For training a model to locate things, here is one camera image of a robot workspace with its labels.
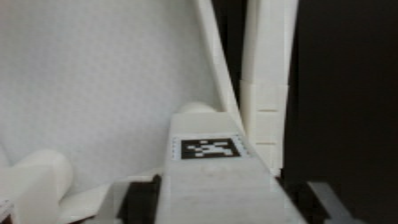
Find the white surface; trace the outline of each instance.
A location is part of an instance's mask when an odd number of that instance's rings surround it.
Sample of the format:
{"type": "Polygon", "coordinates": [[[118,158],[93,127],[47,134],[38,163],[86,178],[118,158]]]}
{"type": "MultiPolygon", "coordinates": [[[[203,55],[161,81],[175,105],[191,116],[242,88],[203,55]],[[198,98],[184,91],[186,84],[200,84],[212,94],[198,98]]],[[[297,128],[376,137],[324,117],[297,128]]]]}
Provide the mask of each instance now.
{"type": "Polygon", "coordinates": [[[251,148],[253,157],[173,160],[175,136],[237,132],[228,113],[175,115],[157,224],[306,223],[251,148]]]}
{"type": "Polygon", "coordinates": [[[0,30],[0,140],[13,163],[61,151],[74,194],[162,164],[180,106],[223,109],[212,63],[223,89],[226,64],[187,0],[0,0],[0,30]]]}
{"type": "Polygon", "coordinates": [[[98,214],[109,188],[111,185],[104,185],[65,198],[61,201],[61,217],[58,224],[74,223],[98,214]]]}
{"type": "Polygon", "coordinates": [[[276,176],[283,168],[289,73],[299,0],[251,0],[242,77],[250,140],[276,176]]]}
{"type": "Polygon", "coordinates": [[[191,102],[184,105],[178,113],[214,113],[218,112],[216,108],[210,107],[203,102],[191,102]]]}
{"type": "Polygon", "coordinates": [[[59,200],[49,166],[0,169],[0,197],[15,203],[17,224],[56,224],[59,200]]]}
{"type": "MultiPolygon", "coordinates": [[[[118,182],[116,185],[123,186],[123,194],[125,190],[130,186],[130,183],[134,181],[152,181],[152,178],[157,174],[162,174],[164,168],[157,167],[155,169],[148,170],[136,176],[125,177],[118,182]]],[[[72,223],[93,216],[97,216],[98,221],[107,221],[106,217],[113,219],[114,215],[120,211],[120,202],[123,201],[123,198],[116,198],[118,192],[116,192],[114,186],[109,184],[97,187],[95,189],[88,190],[86,192],[68,196],[61,201],[61,217],[59,217],[59,224],[72,223]]]]}
{"type": "Polygon", "coordinates": [[[216,74],[218,90],[225,111],[230,112],[237,125],[244,129],[239,102],[234,91],[232,77],[228,71],[226,56],[223,50],[219,27],[216,21],[216,11],[212,0],[194,0],[196,11],[202,21],[202,33],[205,39],[205,47],[209,53],[209,61],[216,74]]]}
{"type": "Polygon", "coordinates": [[[66,195],[74,183],[74,168],[65,155],[54,150],[36,151],[15,167],[51,166],[56,175],[58,199],[66,195]]]}

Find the white wall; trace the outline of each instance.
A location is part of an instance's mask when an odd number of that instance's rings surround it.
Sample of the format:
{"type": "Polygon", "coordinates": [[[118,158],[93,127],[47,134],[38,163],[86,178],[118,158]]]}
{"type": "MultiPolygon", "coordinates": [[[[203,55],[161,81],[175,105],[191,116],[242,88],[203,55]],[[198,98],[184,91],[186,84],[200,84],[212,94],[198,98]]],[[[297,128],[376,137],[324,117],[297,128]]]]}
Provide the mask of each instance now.
{"type": "Polygon", "coordinates": [[[0,0],[0,140],[59,150],[74,192],[161,165],[171,114],[221,108],[187,0],[0,0]]]}

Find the white object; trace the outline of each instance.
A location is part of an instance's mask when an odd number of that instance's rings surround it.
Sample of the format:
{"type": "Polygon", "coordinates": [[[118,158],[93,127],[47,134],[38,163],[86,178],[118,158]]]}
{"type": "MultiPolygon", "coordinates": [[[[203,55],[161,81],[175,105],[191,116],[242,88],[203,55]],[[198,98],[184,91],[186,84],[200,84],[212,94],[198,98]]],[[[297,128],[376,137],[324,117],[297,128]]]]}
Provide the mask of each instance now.
{"type": "MultiPolygon", "coordinates": [[[[162,174],[161,167],[148,170],[139,175],[125,177],[123,180],[120,180],[118,182],[127,183],[127,186],[129,186],[129,183],[132,183],[134,181],[143,181],[143,180],[150,181],[152,177],[157,174],[162,174]]],[[[74,223],[74,222],[84,220],[86,218],[98,216],[100,208],[104,206],[106,197],[109,194],[114,194],[114,192],[111,190],[111,184],[106,184],[104,186],[97,187],[90,191],[86,191],[72,196],[68,196],[63,199],[63,201],[61,201],[61,217],[59,217],[58,224],[74,223]]]]}
{"type": "Polygon", "coordinates": [[[180,113],[214,113],[218,112],[216,108],[203,102],[193,102],[182,107],[180,113]]]}
{"type": "Polygon", "coordinates": [[[0,196],[15,203],[17,224],[56,224],[59,199],[51,167],[0,169],[0,196]]]}
{"type": "Polygon", "coordinates": [[[232,114],[175,115],[157,224],[306,223],[246,139],[251,157],[175,160],[175,139],[223,133],[242,135],[232,114]]]}
{"type": "Polygon", "coordinates": [[[234,91],[232,77],[228,71],[226,56],[221,43],[219,27],[212,0],[194,0],[200,16],[202,34],[209,53],[209,61],[218,82],[218,90],[223,103],[223,111],[234,116],[239,127],[244,129],[239,103],[234,91]]]}
{"type": "Polygon", "coordinates": [[[0,142],[13,163],[59,150],[75,194],[162,165],[186,103],[203,101],[241,122],[212,2],[0,5],[0,142]]]}
{"type": "Polygon", "coordinates": [[[248,136],[276,176],[283,168],[289,72],[299,0],[251,0],[242,76],[248,136]]]}
{"type": "Polygon", "coordinates": [[[56,175],[58,199],[61,200],[74,183],[74,168],[65,155],[54,150],[35,152],[15,167],[49,166],[56,175]]]}
{"type": "Polygon", "coordinates": [[[111,185],[104,185],[65,198],[61,201],[59,224],[74,223],[97,216],[109,188],[111,185]]]}

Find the dark background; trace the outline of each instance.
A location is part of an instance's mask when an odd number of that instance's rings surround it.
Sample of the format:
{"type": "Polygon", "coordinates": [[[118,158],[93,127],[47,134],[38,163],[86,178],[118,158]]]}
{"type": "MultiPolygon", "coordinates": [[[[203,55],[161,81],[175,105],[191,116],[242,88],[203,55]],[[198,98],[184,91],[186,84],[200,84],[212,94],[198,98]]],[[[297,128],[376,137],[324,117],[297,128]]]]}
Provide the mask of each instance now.
{"type": "MultiPolygon", "coordinates": [[[[214,0],[235,90],[244,0],[214,0]]],[[[301,0],[283,184],[331,183],[369,223],[398,223],[398,1],[301,0]]]]}

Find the white panel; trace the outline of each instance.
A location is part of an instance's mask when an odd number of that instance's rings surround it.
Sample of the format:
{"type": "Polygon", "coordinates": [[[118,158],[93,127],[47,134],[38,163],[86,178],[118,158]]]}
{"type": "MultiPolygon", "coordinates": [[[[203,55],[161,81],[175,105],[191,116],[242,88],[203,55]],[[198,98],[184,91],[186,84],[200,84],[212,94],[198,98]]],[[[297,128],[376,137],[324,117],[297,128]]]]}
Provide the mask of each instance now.
{"type": "Polygon", "coordinates": [[[0,133],[68,156],[74,192],[159,166],[171,114],[221,108],[187,0],[0,0],[0,133]]]}
{"type": "Polygon", "coordinates": [[[264,153],[264,159],[276,175],[283,168],[297,3],[299,0],[251,0],[248,8],[242,117],[253,144],[276,144],[276,153],[264,153]]]}

